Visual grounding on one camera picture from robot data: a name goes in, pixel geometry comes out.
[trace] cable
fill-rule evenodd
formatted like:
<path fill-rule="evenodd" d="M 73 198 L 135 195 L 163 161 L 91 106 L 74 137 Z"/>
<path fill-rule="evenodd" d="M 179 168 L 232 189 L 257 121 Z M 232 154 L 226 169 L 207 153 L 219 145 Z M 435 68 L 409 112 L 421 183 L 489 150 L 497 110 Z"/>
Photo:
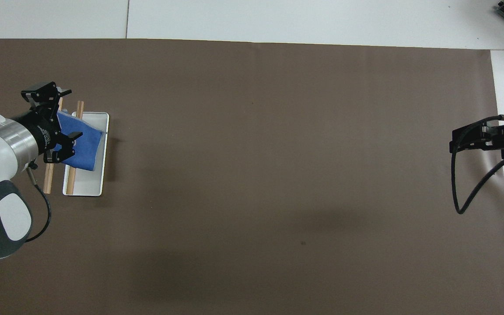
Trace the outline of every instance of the cable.
<path fill-rule="evenodd" d="M 452 149 L 452 159 L 450 163 L 450 175 L 451 175 L 451 183 L 452 183 L 452 199 L 454 200 L 454 208 L 456 208 L 456 212 L 458 214 L 463 214 L 466 209 L 470 206 L 470 203 L 474 199 L 474 197 L 477 195 L 478 191 L 482 188 L 482 186 L 492 177 L 500 168 L 504 166 L 504 159 L 501 160 L 497 165 L 495 165 L 490 171 L 487 172 L 487 174 L 478 182 L 478 184 L 472 189 L 472 192 L 468 196 L 468 199 L 464 202 L 464 205 L 462 205 L 462 208 L 460 209 L 460 205 L 458 204 L 458 196 L 456 195 L 456 151 L 458 148 L 460 148 L 460 142 L 464 139 L 464 137 L 472 131 L 472 129 L 480 126 L 484 122 L 492 121 L 492 120 L 503 120 L 502 115 L 498 116 L 491 116 L 488 118 L 484 118 L 482 120 L 479 120 L 478 122 L 475 122 L 473 124 L 470 124 L 462 133 L 460 134 L 460 137 L 456 139 L 456 142 L 454 143 L 454 148 Z"/>
<path fill-rule="evenodd" d="M 50 202 L 48 201 L 46 194 L 42 191 L 42 189 L 40 189 L 40 187 L 36 183 L 36 179 L 34 178 L 34 174 L 32 174 L 32 170 L 30 169 L 30 167 L 26 168 L 26 173 L 28 173 L 28 177 L 30 178 L 30 181 L 34 185 L 34 188 L 36 188 L 36 190 L 40 193 L 40 195 L 42 195 L 44 202 L 46 202 L 46 207 L 48 208 L 48 219 L 46 220 L 46 224 L 44 225 L 44 227 L 42 227 L 40 232 L 38 232 L 37 235 L 34 235 L 33 237 L 26 239 L 25 243 L 34 241 L 35 239 L 40 237 L 40 235 L 42 235 L 42 233 L 44 233 L 46 229 L 48 229 L 48 225 L 50 225 L 50 220 L 52 219 L 52 207 L 50 207 Z"/>

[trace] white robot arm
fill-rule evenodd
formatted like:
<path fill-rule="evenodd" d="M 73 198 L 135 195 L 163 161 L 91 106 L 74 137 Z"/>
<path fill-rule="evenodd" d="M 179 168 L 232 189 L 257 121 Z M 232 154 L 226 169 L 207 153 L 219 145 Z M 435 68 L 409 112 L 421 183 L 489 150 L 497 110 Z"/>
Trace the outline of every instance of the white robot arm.
<path fill-rule="evenodd" d="M 10 179 L 42 153 L 46 163 L 74 155 L 74 140 L 82 133 L 62 134 L 56 116 L 59 99 L 68 93 L 54 82 L 37 84 L 21 93 L 31 103 L 28 112 L 11 119 L 0 115 L 0 259 L 18 250 L 32 227 L 30 209 Z M 56 144 L 62 149 L 54 151 Z"/>

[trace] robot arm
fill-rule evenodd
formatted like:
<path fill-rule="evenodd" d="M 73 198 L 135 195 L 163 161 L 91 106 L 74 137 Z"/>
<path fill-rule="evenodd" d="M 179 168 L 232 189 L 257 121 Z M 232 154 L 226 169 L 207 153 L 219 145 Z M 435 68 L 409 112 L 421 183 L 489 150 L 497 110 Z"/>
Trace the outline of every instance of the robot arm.
<path fill-rule="evenodd" d="M 0 259 L 18 250 L 32 227 L 30 209 L 10 179 L 40 154 L 46 163 L 60 163 L 75 153 L 74 140 L 82 133 L 62 134 L 56 115 L 68 93 L 54 82 L 38 84 L 21 93 L 31 104 L 28 112 L 11 119 L 0 115 Z M 62 149 L 54 151 L 56 144 Z"/>
<path fill-rule="evenodd" d="M 504 115 L 492 116 L 478 120 L 475 123 L 469 124 L 462 128 L 452 131 L 452 141 L 450 142 L 450 153 L 452 154 L 450 173 L 452 185 L 452 199 L 454 207 L 458 214 L 463 214 L 470 206 L 470 203 L 480 191 L 482 186 L 492 177 L 498 170 L 504 166 L 504 125 L 492 126 L 493 120 L 504 120 Z M 495 165 L 487 174 L 478 182 L 476 187 L 470 193 L 468 199 L 462 207 L 458 204 L 458 195 L 456 195 L 456 153 L 464 150 L 501 150 L 502 160 Z"/>

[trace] brown mat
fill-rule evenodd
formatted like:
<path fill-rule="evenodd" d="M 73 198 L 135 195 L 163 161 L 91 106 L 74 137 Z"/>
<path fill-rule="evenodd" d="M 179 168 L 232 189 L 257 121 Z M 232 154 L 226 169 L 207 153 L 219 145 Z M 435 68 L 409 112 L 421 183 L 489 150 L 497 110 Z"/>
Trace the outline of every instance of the brown mat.
<path fill-rule="evenodd" d="M 504 314 L 502 174 L 463 216 L 450 191 L 451 131 L 497 113 L 488 51 L 0 40 L 1 114 L 44 80 L 110 114 L 104 195 L 56 167 L 0 314 Z M 460 154 L 460 198 L 498 159 Z"/>

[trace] wooden dowel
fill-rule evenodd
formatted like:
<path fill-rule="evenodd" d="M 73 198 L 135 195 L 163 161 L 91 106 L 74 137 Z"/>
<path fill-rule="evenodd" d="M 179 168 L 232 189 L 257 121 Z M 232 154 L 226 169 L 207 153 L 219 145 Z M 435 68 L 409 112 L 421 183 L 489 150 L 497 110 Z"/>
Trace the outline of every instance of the wooden dowel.
<path fill-rule="evenodd" d="M 63 98 L 59 99 L 58 102 L 58 110 L 62 110 L 62 102 Z M 52 192 L 52 179 L 54 178 L 54 164 L 48 163 L 46 164 L 46 173 L 44 174 L 44 187 L 42 187 L 42 191 L 44 193 L 50 194 Z"/>
<path fill-rule="evenodd" d="M 84 101 L 77 102 L 77 118 L 83 119 Z M 70 166 L 70 171 L 67 173 L 67 186 L 66 194 L 72 195 L 74 193 L 75 186 L 75 173 L 76 168 Z"/>

